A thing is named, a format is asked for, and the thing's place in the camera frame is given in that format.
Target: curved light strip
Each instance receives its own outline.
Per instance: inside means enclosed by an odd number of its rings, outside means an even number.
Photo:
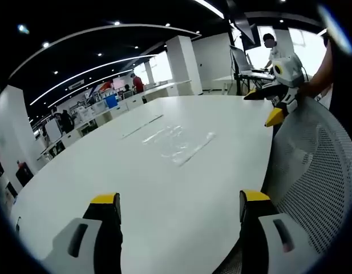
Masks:
[[[104,67],[104,66],[108,66],[108,65],[112,65],[112,64],[116,64],[116,63],[128,61],[128,60],[140,59],[140,58],[144,58],[144,57],[154,57],[154,56],[156,56],[156,54],[141,55],[141,56],[130,57],[130,58],[126,58],[126,59],[121,59],[121,60],[113,61],[113,62],[110,62],[110,63],[106,63],[106,64],[103,64],[103,65],[100,65],[100,66],[98,66],[98,67],[93,67],[93,68],[91,68],[91,69],[89,69],[89,70],[86,70],[86,71],[81,72],[81,73],[79,73],[79,74],[77,74],[77,75],[74,75],[74,76],[72,76],[71,78],[68,78],[68,79],[64,80],[63,82],[61,82],[61,83],[55,85],[55,86],[52,87],[51,89],[45,91],[42,95],[40,95],[40,96],[37,97],[35,100],[33,100],[33,101],[30,103],[30,105],[32,106],[32,105],[33,105],[35,102],[37,102],[41,97],[45,96],[45,95],[48,94],[50,91],[52,91],[53,89],[59,87],[60,85],[66,83],[66,82],[68,82],[68,81],[70,81],[70,80],[72,80],[72,79],[74,79],[74,78],[76,78],[76,77],[78,77],[78,76],[80,76],[80,75],[82,75],[82,74],[85,74],[85,73],[87,73],[87,72],[90,72],[90,71],[92,71],[92,70],[96,70],[96,69],[99,69],[100,67]]]
[[[184,30],[184,29],[178,29],[177,27],[166,27],[166,26],[160,26],[160,25],[150,25],[150,24],[121,24],[118,26],[115,25],[110,25],[110,26],[103,26],[103,27],[93,27],[91,29],[88,30],[82,30],[82,31],[78,31],[77,33],[73,33],[70,35],[67,35],[59,40],[56,40],[53,43],[50,43],[49,46],[42,48],[41,50],[38,50],[37,52],[35,52],[32,56],[28,57],[25,61],[23,61],[15,70],[14,72],[11,73],[9,79],[19,70],[23,67],[23,65],[25,65],[28,61],[30,61],[31,59],[33,59],[33,57],[37,56],[38,54],[42,53],[43,51],[49,49],[51,46],[58,44],[60,42],[63,42],[69,38],[84,34],[84,33],[90,33],[92,31],[97,31],[97,30],[105,30],[105,29],[114,29],[117,27],[155,27],[158,29],[168,29],[168,30],[177,30],[177,31],[183,31],[185,33],[190,33],[190,34],[194,34],[196,36],[201,36],[200,34],[194,33],[193,31],[189,31],[189,30]]]
[[[115,74],[106,76],[106,77],[104,77],[104,78],[98,79],[98,80],[96,80],[96,81],[93,81],[92,83],[89,83],[89,84],[87,84],[87,85],[85,85],[85,86],[83,86],[83,87],[80,87],[79,89],[77,89],[77,90],[75,90],[75,91],[72,91],[71,93],[68,93],[67,95],[61,97],[59,100],[56,100],[53,104],[51,104],[50,106],[48,106],[48,108],[52,107],[53,105],[55,105],[56,103],[60,102],[60,101],[63,100],[64,98],[68,97],[69,95],[71,95],[71,94],[73,94],[73,93],[75,93],[75,92],[77,92],[77,91],[83,89],[84,87],[87,87],[87,86],[89,86],[89,85],[91,85],[91,84],[94,84],[94,83],[96,83],[96,82],[99,82],[99,81],[101,81],[101,80],[103,80],[103,79],[106,79],[106,78],[108,78],[108,77],[116,76],[116,75],[119,75],[119,74],[121,74],[121,73],[130,72],[130,71],[132,71],[132,70],[126,70],[126,71],[118,72],[118,73],[115,73]]]
[[[217,8],[215,8],[214,6],[210,5],[208,2],[206,2],[204,0],[194,0],[194,1],[203,5],[204,7],[206,7],[207,9],[212,11],[213,13],[215,13],[217,16],[219,16],[220,18],[224,19],[223,13],[220,10],[218,10]]]

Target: white table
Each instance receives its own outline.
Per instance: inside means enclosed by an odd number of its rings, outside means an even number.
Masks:
[[[272,128],[269,101],[239,96],[159,98],[106,123],[64,150],[19,193],[11,221],[43,259],[52,239],[98,194],[119,192],[124,274],[212,273],[240,231],[239,191],[260,190]],[[133,132],[157,115],[163,116]],[[181,125],[216,137],[182,166],[142,141]]]

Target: white shirt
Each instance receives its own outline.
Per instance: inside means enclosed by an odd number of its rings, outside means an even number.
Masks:
[[[275,45],[272,49],[271,52],[269,54],[269,60],[273,61],[274,59],[278,59],[278,58],[284,58],[286,57],[286,52],[285,50],[280,47],[277,43],[277,45]]]

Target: white desk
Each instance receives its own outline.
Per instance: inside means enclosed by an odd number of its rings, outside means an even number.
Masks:
[[[20,237],[43,259],[52,239],[98,194],[119,192],[124,274],[212,273],[240,230],[240,189],[260,190],[272,128],[270,101],[239,96],[159,98],[106,123],[64,150],[19,193]],[[122,139],[122,136],[163,114]],[[142,141],[169,125],[216,137],[182,166]]]

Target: mesh chair back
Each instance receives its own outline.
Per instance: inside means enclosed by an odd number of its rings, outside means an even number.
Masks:
[[[352,142],[336,118],[306,98],[273,139],[266,193],[324,253],[352,204]]]

